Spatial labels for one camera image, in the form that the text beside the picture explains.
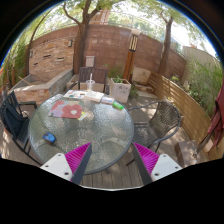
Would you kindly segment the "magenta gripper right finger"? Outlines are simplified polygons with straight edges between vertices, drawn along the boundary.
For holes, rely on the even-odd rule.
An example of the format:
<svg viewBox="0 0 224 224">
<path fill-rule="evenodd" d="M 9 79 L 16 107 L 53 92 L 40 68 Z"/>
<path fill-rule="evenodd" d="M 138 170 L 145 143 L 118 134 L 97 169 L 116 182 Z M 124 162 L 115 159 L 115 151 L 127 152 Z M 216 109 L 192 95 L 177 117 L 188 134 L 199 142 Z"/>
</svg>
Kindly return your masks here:
<svg viewBox="0 0 224 224">
<path fill-rule="evenodd" d="M 133 146 L 134 159 L 144 185 L 182 169 L 182 167 L 167 154 L 159 155 L 138 143 L 133 143 Z"/>
</svg>

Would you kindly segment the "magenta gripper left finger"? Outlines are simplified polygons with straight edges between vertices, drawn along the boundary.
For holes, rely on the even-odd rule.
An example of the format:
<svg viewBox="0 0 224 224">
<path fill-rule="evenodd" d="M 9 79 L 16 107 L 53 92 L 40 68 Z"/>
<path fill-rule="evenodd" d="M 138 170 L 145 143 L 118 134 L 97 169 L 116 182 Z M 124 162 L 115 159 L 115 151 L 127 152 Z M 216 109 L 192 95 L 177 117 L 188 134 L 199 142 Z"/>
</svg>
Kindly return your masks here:
<svg viewBox="0 0 224 224">
<path fill-rule="evenodd" d="M 92 144 L 87 143 L 66 154 L 57 153 L 41 169 L 79 185 L 91 153 Z"/>
</svg>

